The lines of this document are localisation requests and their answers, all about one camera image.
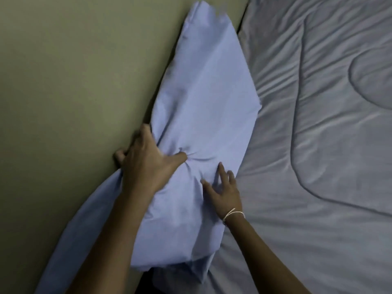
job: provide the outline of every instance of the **hand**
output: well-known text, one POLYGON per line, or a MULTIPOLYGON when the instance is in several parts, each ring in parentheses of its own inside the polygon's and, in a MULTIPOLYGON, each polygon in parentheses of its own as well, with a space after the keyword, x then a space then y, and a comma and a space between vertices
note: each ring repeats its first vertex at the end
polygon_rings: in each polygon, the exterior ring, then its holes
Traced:
POLYGON ((218 165, 218 172, 222 180, 222 195, 215 192, 213 187, 205 180, 202 179, 201 183, 210 196, 218 217, 223 219, 233 208, 236 211, 242 211, 242 203, 234 173, 230 170, 226 173, 222 163, 218 165))
POLYGON ((140 136, 129 150, 118 150, 115 157, 123 169, 123 192, 140 197, 147 205, 146 208, 154 194, 165 186, 177 168, 187 160, 183 152, 173 156, 162 154, 147 124, 141 125, 140 136))

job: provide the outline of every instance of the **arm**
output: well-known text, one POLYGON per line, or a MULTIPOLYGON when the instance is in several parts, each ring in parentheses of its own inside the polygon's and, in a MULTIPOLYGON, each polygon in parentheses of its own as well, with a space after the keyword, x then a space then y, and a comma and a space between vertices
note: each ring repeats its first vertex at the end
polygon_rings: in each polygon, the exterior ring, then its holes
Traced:
MULTIPOLYGON (((206 181, 202 180, 202 184, 218 216, 223 219, 232 208, 242 211, 242 203, 233 172, 226 173, 222 163, 219 163, 218 171, 223 185, 222 195, 206 181)), ((310 293, 267 247, 242 214, 229 215, 225 223, 242 251, 259 293, 310 293)))
POLYGON ((156 192, 186 161, 185 153, 165 156, 148 125, 126 153, 116 157, 123 168, 123 189, 101 234, 67 294, 122 294, 141 220, 156 192))

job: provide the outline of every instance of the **wall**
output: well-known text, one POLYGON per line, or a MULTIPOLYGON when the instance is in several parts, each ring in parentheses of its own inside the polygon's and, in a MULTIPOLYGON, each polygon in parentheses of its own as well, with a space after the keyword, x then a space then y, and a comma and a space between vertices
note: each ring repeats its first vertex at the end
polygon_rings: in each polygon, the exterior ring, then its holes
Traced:
MULTIPOLYGON (((114 171, 192 2, 0 0, 1 293, 33 292, 67 221, 114 171)), ((238 26, 247 0, 224 2, 238 26)))

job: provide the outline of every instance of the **gray comforter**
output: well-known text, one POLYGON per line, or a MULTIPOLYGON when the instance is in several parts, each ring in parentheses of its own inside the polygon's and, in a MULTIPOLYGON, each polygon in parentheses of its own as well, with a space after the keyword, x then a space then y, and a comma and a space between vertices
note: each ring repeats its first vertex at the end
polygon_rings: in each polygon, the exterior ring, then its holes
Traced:
MULTIPOLYGON (((392 0, 252 0, 240 33, 263 109, 238 172, 247 219, 312 293, 392 292, 392 0)), ((204 285, 256 293, 226 230, 204 285)))

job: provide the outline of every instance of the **white string bracelet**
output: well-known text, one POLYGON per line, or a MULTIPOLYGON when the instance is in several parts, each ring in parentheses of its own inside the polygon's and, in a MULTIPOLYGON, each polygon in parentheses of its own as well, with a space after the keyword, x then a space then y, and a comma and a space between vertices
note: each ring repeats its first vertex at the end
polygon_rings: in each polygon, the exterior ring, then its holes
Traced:
POLYGON ((233 208, 231 211, 229 211, 229 212, 225 215, 225 217, 224 217, 223 220, 222 220, 222 222, 223 222, 224 225, 226 225, 226 224, 225 224, 226 218, 227 218, 229 215, 231 215, 231 214, 239 213, 239 214, 242 214, 242 215, 245 217, 245 214, 244 214, 243 212, 241 212, 241 211, 235 211, 235 210, 236 210, 236 208, 233 208))

